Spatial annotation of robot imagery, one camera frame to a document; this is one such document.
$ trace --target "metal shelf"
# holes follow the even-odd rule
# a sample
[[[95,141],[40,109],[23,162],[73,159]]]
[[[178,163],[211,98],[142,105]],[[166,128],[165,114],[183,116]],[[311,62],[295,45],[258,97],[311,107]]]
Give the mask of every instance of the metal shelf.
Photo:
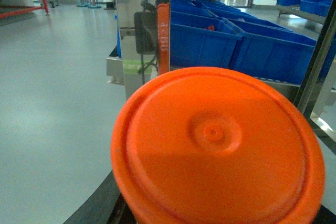
[[[319,16],[316,14],[303,12],[300,10],[299,5],[292,5],[292,6],[276,5],[276,8],[280,11],[279,16],[281,14],[294,14],[298,17],[305,18],[305,19],[314,21],[316,23],[324,24],[325,22],[325,17]]]

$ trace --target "orange lid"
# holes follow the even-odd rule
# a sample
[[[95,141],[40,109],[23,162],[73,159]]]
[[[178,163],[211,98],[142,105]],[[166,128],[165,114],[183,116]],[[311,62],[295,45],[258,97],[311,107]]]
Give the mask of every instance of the orange lid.
[[[118,186],[141,224],[304,224],[324,164],[307,121],[280,93],[209,67],[140,88],[115,123]]]

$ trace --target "metal frame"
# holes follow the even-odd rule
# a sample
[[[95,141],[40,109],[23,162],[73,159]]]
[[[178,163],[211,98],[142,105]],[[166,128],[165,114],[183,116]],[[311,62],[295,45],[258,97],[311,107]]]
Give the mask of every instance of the metal frame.
[[[135,30],[134,14],[137,12],[145,12],[145,8],[142,10],[142,2],[143,0],[117,0],[118,24],[120,27],[120,33],[123,34],[123,39],[121,40],[121,50],[123,56],[122,61],[127,98],[143,84],[143,76],[138,73],[138,70],[143,67],[144,62],[149,62],[149,59],[152,57],[151,55],[148,58],[144,58],[146,55],[141,54],[136,50],[137,31],[135,31],[134,34],[130,32]],[[324,23],[317,46],[314,50],[309,69],[301,86],[274,82],[270,80],[262,80],[263,82],[277,89],[282,94],[286,95],[286,97],[290,101],[294,102],[300,111],[306,116],[307,114],[310,116],[310,113],[308,113],[310,107],[307,105],[314,104],[314,98],[318,96],[321,90],[321,85],[325,82],[325,78],[321,78],[320,76],[320,70],[328,53],[331,40],[335,34],[335,22],[335,9],[331,8]],[[148,35],[143,34],[143,36],[144,41],[148,41]],[[317,126],[314,121],[310,120],[311,125],[314,127],[314,131],[318,133],[318,137],[320,137],[330,149],[333,149],[335,144],[332,139],[328,138],[326,135],[323,135],[324,131],[321,132],[322,124],[319,123]],[[118,210],[123,212],[124,208],[124,202],[122,204],[116,204],[113,212],[118,212]],[[111,217],[112,220],[110,223],[131,223],[121,222],[120,218],[113,217],[113,214]],[[322,206],[316,220],[313,223],[332,223],[334,220],[335,215],[328,212]]]
[[[20,14],[24,14],[24,13],[30,13],[33,12],[35,10],[39,10],[39,9],[44,9],[46,12],[46,15],[49,14],[49,8],[48,8],[48,4],[47,4],[47,0],[42,0],[41,6],[0,6],[1,8],[20,8],[21,10],[15,10],[12,12],[6,12],[6,13],[2,13],[0,14],[0,18],[6,18],[6,17],[12,17],[12,16],[16,16],[16,15],[20,15]]]

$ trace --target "floor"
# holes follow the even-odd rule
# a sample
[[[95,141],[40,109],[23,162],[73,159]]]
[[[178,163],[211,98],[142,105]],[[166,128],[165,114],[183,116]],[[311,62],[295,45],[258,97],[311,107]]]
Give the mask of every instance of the floor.
[[[63,223],[111,171],[125,103],[107,84],[114,11],[59,6],[0,26],[0,223]]]

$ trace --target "orange container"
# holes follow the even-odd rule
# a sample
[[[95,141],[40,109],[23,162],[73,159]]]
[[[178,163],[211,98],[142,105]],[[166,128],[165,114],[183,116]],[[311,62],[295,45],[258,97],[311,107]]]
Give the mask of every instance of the orange container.
[[[324,188],[321,150],[299,111],[220,68],[141,87],[118,116],[111,156],[139,224],[306,224]]]

